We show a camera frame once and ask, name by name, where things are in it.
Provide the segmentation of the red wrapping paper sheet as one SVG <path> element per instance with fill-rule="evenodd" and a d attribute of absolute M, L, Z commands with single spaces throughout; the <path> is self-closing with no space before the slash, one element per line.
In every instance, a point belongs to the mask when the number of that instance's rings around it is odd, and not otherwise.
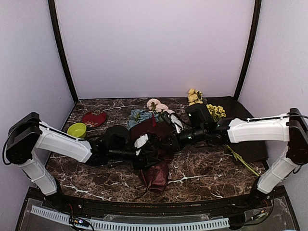
<path fill-rule="evenodd" d="M 149 151 L 145 166 L 139 169 L 138 178 L 146 192 L 162 193 L 168 183 L 168 163 L 173 159 L 173 152 L 162 147 L 162 141 L 173 127 L 165 122 L 158 122 L 153 114 L 129 130 L 130 139 L 135 142 L 140 136 L 148 135 Z"/>

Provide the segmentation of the pink fake rose bunch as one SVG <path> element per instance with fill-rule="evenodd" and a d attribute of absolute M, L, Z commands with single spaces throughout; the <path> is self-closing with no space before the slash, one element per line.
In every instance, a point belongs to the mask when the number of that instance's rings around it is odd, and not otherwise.
<path fill-rule="evenodd" d="M 161 103 L 158 99 L 155 98 L 149 99 L 146 106 L 150 112 L 153 113 L 162 113 L 165 111 L 167 111 L 169 114 L 175 113 L 173 110 L 169 109 L 167 105 Z"/>

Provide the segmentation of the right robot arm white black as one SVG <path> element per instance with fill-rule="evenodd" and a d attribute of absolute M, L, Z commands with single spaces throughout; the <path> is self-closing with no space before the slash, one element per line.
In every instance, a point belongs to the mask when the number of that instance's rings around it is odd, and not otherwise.
<path fill-rule="evenodd" d="M 281 154 L 258 178 L 252 193 L 245 199 L 250 209 L 257 208 L 276 185 L 308 163 L 308 117 L 296 108 L 275 116 L 223 118 L 218 122 L 207 110 L 193 109 L 187 114 L 192 123 L 190 129 L 183 129 L 181 121 L 174 114 L 162 114 L 162 118 L 176 129 L 169 136 L 167 146 L 177 151 L 199 141 L 210 144 L 263 141 L 267 149 L 281 142 Z"/>

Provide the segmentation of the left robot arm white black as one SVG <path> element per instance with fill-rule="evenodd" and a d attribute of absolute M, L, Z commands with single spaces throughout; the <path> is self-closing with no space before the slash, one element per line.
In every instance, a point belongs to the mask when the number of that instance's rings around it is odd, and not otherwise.
<path fill-rule="evenodd" d="M 105 135 L 92 141 L 61 132 L 40 120 L 32 112 L 14 124 L 2 149 L 6 165 L 19 166 L 58 210 L 68 206 L 56 179 L 37 158 L 35 149 L 58 153 L 88 166 L 101 166 L 110 160 L 131 161 L 136 169 L 147 169 L 159 162 L 158 137 L 145 133 L 134 142 L 128 141 L 123 126 L 108 128 Z"/>

